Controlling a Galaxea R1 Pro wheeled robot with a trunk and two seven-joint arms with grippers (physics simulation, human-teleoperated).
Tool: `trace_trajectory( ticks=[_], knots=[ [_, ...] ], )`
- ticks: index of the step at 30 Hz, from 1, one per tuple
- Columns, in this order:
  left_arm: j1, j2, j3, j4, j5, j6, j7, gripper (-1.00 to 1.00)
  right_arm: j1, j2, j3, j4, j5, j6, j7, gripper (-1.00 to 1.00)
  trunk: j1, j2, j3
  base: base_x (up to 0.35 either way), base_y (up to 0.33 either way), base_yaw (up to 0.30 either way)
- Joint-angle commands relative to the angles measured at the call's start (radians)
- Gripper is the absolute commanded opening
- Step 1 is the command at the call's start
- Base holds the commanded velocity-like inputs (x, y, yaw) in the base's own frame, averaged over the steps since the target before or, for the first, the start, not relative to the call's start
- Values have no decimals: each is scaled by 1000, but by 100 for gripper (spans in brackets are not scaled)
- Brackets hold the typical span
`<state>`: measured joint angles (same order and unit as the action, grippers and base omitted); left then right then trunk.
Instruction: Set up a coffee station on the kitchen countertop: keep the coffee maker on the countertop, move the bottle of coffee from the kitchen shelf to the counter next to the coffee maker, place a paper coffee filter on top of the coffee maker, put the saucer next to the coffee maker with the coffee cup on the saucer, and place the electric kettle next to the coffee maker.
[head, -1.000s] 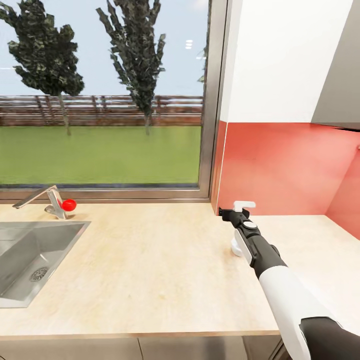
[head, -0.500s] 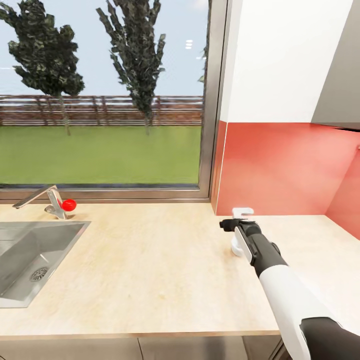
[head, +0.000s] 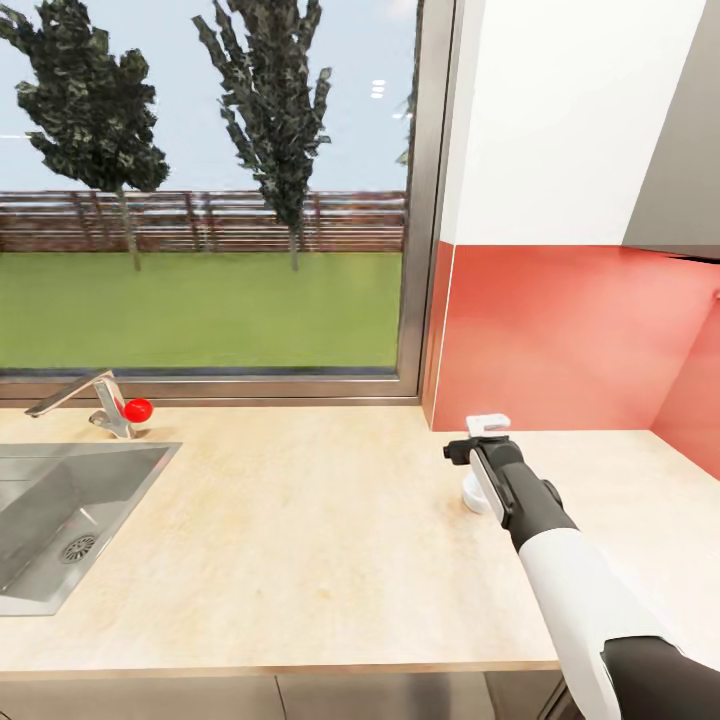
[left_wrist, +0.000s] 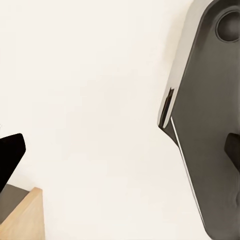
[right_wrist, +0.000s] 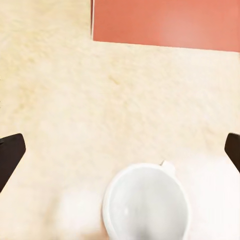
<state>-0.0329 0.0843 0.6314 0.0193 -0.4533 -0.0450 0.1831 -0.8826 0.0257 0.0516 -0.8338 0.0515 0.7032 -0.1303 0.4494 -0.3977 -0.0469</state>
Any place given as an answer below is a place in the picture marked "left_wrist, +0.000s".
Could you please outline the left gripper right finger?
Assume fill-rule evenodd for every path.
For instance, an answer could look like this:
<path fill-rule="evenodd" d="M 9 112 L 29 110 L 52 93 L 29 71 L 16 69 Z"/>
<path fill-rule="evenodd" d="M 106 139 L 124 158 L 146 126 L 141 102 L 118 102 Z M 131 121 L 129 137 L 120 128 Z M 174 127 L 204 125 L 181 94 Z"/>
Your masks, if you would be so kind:
<path fill-rule="evenodd" d="M 229 133 L 227 135 L 224 151 L 240 173 L 240 135 Z"/>

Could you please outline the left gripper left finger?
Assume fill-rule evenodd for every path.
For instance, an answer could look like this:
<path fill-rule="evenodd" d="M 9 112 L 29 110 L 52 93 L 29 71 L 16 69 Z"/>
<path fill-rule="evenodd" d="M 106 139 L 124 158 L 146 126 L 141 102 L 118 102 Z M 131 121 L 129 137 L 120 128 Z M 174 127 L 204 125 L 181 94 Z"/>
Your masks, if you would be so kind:
<path fill-rule="evenodd" d="M 0 193 L 26 153 L 22 133 L 0 138 Z"/>

